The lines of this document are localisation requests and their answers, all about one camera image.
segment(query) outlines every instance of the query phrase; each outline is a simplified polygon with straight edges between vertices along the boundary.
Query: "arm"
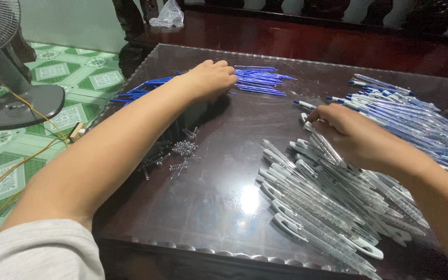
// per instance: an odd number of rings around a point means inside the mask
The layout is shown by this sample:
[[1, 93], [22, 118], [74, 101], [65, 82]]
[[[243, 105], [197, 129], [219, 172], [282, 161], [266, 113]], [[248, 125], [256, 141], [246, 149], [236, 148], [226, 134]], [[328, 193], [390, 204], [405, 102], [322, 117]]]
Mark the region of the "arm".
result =
[[207, 60], [119, 110], [34, 175], [1, 230], [44, 219], [72, 219], [91, 230], [98, 207], [169, 125], [196, 100], [214, 99], [235, 82], [226, 61]]
[[319, 106], [307, 121], [348, 162], [394, 177], [413, 195], [448, 256], [448, 173], [425, 153], [338, 104]]

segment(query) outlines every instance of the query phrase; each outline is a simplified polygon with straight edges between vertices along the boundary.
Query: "power cord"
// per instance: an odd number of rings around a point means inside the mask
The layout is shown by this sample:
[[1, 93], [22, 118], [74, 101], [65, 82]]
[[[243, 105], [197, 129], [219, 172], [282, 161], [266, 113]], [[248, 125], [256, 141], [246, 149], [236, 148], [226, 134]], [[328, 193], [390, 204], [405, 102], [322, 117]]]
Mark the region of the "power cord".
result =
[[[33, 110], [34, 112], [36, 112], [38, 115], [40, 115], [41, 117], [45, 118], [50, 124], [52, 124], [56, 130], [58, 130], [58, 132], [60, 133], [59, 137], [56, 137], [53, 139], [53, 141], [51, 141], [46, 147], [44, 147], [42, 150], [40, 150], [39, 152], [33, 154], [32, 156], [29, 156], [28, 158], [22, 160], [21, 162], [15, 164], [14, 166], [12, 166], [10, 169], [8, 169], [8, 171], [6, 171], [3, 175], [0, 176], [0, 182], [6, 177], [8, 176], [8, 174], [10, 174], [13, 170], [15, 170], [17, 167], [21, 166], [22, 164], [28, 162], [29, 160], [31, 160], [32, 158], [34, 158], [35, 156], [38, 156], [39, 154], [41, 154], [42, 152], [46, 151], [56, 140], [63, 138], [65, 140], [65, 148], [67, 149], [69, 147], [68, 143], [67, 143], [67, 137], [65, 136], [65, 134], [63, 134], [63, 132], [52, 122], [50, 121], [47, 117], [45, 117], [43, 114], [41, 114], [39, 111], [35, 110], [34, 107], [32, 105], [30, 105], [25, 99], [21, 98], [20, 96], [18, 96], [17, 94], [15, 94], [14, 92], [12, 92], [11, 90], [9, 90], [9, 92], [11, 94], [13, 94], [16, 98], [20, 99], [23, 103], [25, 103], [27, 106], [29, 106], [29, 108], [31, 110]], [[3, 206], [0, 207], [0, 213], [5, 209], [5, 207], [8, 206], [8, 204], [19, 194], [22, 193], [23, 190], [20, 190], [19, 192], [17, 192], [16, 194], [13, 194], [12, 196], [10, 196], [6, 202], [3, 204]]]

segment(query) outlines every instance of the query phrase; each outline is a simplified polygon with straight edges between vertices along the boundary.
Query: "electric fan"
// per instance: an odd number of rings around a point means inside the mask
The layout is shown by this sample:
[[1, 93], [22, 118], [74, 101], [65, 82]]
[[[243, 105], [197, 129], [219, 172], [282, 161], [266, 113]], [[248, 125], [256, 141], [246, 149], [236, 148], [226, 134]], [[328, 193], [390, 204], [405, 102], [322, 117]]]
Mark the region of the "electric fan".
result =
[[[1, 50], [13, 38], [19, 25], [20, 2], [0, 0], [0, 80], [36, 111], [52, 118], [63, 108], [63, 88], [56, 85], [30, 85]], [[0, 130], [26, 127], [45, 120], [11, 93], [0, 98]]]

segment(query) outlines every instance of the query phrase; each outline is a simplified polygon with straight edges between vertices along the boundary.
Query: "fan stand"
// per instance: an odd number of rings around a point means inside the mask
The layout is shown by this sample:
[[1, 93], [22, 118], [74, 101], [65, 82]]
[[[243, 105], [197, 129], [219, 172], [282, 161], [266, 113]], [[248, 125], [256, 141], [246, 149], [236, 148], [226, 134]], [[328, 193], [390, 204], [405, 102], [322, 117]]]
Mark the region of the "fan stand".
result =
[[[47, 118], [53, 118], [63, 108], [65, 90], [62, 87], [30, 85], [1, 50], [0, 80]], [[0, 98], [0, 130], [28, 127], [45, 121], [13, 94], [7, 93]]]

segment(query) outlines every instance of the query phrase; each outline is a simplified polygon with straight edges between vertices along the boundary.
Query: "hand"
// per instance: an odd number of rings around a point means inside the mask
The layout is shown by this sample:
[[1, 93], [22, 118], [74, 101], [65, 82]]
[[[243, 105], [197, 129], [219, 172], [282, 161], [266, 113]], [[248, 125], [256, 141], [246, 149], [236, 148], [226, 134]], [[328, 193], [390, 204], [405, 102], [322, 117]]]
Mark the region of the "hand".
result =
[[425, 153], [339, 104], [317, 107], [307, 118], [347, 162], [390, 175], [436, 164]]
[[196, 100], [213, 100], [229, 90], [237, 82], [237, 77], [234, 68], [227, 66], [227, 61], [214, 63], [206, 60], [174, 81], [189, 89]]

